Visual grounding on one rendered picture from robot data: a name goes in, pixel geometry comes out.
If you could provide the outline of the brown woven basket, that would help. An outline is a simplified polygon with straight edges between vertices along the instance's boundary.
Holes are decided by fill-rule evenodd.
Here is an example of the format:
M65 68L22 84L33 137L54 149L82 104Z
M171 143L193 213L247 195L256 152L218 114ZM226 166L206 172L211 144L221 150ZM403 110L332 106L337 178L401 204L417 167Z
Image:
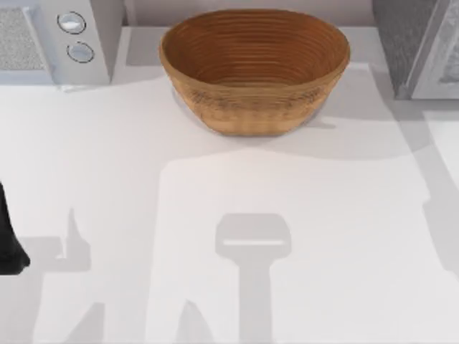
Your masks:
M284 9L225 9L184 20L158 55L175 91L223 135L282 135L309 120L347 68L345 34Z

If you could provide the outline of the grey microwave knob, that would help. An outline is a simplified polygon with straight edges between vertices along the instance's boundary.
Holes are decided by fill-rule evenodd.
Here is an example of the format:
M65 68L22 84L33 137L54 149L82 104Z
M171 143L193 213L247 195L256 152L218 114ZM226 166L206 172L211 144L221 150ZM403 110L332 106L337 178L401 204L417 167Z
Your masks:
M80 64L87 64L95 57L93 48L84 42L69 44L66 51L72 61Z
M86 21L81 14L70 11L57 16L59 28L68 34L81 34L86 29Z

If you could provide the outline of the pale microwave oven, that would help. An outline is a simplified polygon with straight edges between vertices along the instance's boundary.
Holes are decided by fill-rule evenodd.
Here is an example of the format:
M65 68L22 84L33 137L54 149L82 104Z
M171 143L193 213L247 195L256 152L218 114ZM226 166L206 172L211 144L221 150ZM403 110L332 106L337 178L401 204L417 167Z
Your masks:
M63 32L57 16L81 14L81 34ZM0 0L0 85L92 87L110 84L126 15L124 0ZM72 61L67 46L90 45L87 64Z

